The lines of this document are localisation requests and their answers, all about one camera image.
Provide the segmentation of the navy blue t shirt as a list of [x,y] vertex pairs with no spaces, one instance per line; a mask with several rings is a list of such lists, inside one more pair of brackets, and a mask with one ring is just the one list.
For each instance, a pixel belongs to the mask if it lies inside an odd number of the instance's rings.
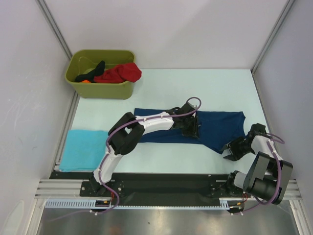
[[238,137],[245,137],[243,112],[198,111],[199,138],[185,137],[178,129],[144,135],[141,143],[202,144],[222,154],[222,148]]

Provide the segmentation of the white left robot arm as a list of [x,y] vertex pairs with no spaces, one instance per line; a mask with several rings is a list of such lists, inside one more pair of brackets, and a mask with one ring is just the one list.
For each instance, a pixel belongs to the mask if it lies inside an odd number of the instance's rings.
[[182,107],[149,116],[135,116],[128,112],[112,127],[106,140],[106,153],[93,171],[89,183],[96,195],[104,195],[108,182],[121,158],[132,152],[141,138],[157,131],[180,130],[187,137],[198,138],[198,106],[188,101]]

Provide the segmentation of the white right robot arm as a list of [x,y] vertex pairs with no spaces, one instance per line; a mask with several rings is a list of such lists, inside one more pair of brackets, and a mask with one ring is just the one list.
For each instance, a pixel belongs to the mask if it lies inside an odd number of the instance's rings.
[[249,153],[255,155],[248,173],[236,170],[229,174],[225,190],[230,196],[238,196],[244,191],[262,205],[281,203],[293,165],[279,156],[275,142],[285,143],[280,137],[268,133],[264,125],[257,123],[251,126],[246,137],[238,137],[224,145],[222,151],[229,151],[224,158],[233,162]]

